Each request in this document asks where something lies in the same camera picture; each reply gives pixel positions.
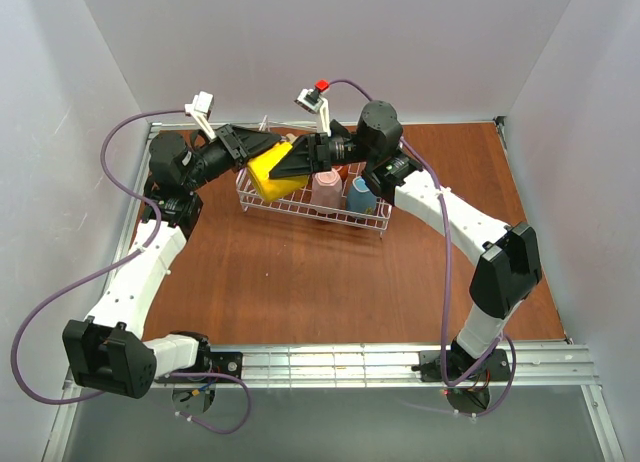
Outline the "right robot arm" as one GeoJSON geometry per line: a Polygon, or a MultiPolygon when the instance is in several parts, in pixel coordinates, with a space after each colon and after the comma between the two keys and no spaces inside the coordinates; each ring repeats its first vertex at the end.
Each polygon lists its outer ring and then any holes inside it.
{"type": "Polygon", "coordinates": [[[361,177],[374,195],[440,232],[446,250],[458,248],[474,264],[472,308],[441,350],[442,375],[454,380],[482,367],[512,314],[541,281],[537,235],[527,223],[511,226],[490,217],[442,186],[433,170],[409,153],[402,135],[394,107],[373,100],[354,131],[331,121],[326,132],[298,137],[269,176],[312,175],[361,162],[361,177]]]}

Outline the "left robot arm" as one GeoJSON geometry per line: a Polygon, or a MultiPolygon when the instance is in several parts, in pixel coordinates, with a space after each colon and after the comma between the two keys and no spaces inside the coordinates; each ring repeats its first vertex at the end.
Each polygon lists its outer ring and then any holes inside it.
{"type": "Polygon", "coordinates": [[[275,147],[276,133],[226,124],[206,137],[161,132],[149,143],[149,174],[144,210],[129,250],[129,261],[115,273],[84,320],[71,320],[62,340],[74,381],[135,399],[154,380],[176,371],[212,368],[206,336],[189,331],[144,342],[151,304],[177,255],[192,235],[203,202],[197,191],[228,171],[237,172],[275,147]]]}

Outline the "dark brown glazed mug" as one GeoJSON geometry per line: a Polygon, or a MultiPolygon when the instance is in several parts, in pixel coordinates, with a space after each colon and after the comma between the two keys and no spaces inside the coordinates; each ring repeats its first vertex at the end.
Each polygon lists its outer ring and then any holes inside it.
{"type": "Polygon", "coordinates": [[[342,181],[345,181],[349,176],[348,165],[333,166],[332,169],[338,173],[342,181]]]}

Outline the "white mug pink handle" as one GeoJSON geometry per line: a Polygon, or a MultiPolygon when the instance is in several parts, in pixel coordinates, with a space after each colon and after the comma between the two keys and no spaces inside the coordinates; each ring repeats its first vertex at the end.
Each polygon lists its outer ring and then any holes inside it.
{"type": "Polygon", "coordinates": [[[313,175],[310,204],[319,214],[331,214],[340,209],[342,179],[337,170],[331,169],[313,175]]]}

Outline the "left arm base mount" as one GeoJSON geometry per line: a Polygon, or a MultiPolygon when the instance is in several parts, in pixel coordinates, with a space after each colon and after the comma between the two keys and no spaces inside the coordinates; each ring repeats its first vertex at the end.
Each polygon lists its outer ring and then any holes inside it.
{"type": "Polygon", "coordinates": [[[173,387],[172,401],[177,411],[201,415],[212,407],[219,386],[237,386],[236,382],[220,377],[220,374],[241,379],[243,360],[242,352],[212,352],[205,364],[205,376],[175,377],[166,374],[156,379],[155,383],[173,387]]]}

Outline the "blue floral mug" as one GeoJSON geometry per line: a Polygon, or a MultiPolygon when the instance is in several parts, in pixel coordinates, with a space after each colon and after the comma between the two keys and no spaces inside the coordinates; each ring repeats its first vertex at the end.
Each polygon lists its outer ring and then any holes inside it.
{"type": "Polygon", "coordinates": [[[364,179],[355,177],[346,198],[346,210],[354,213],[373,215],[377,206],[377,197],[367,187],[364,179]]]}

